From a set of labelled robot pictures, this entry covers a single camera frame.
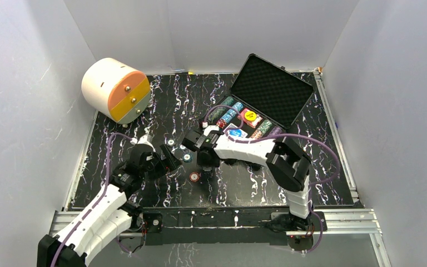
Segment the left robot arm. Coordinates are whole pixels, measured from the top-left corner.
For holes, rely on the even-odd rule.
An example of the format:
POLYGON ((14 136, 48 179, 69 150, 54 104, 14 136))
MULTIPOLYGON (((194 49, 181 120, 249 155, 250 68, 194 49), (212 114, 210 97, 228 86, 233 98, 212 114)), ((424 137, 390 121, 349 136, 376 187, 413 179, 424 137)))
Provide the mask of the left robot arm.
POLYGON ((167 145, 156 150, 136 144, 129 158, 109 171, 108 184, 67 226, 38 243, 37 266, 89 266, 122 232, 143 227, 142 208, 129 202, 143 182, 161 178, 181 166, 167 145))

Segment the red five chip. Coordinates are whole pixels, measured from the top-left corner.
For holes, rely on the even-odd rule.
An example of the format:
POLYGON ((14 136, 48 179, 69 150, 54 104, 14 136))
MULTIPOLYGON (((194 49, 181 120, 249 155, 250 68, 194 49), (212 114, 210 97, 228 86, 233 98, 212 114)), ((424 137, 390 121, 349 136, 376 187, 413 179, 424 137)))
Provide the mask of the red five chip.
POLYGON ((198 182, 199 179, 200 179, 200 174, 198 172, 192 172, 189 175, 189 179, 190 179, 191 182, 198 182))

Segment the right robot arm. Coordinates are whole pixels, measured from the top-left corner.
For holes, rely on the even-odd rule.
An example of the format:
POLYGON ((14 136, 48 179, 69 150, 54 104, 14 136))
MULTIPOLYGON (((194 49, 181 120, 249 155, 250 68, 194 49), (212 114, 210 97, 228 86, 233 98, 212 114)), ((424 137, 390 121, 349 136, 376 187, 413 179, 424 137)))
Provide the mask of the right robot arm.
POLYGON ((285 190, 292 226, 306 230, 312 224, 311 159, 291 136, 279 134, 254 140, 230 136, 212 126, 203 133, 190 131, 182 145, 197 154, 197 165, 201 167, 219 167, 221 161, 235 160, 267 168, 275 182, 285 190))

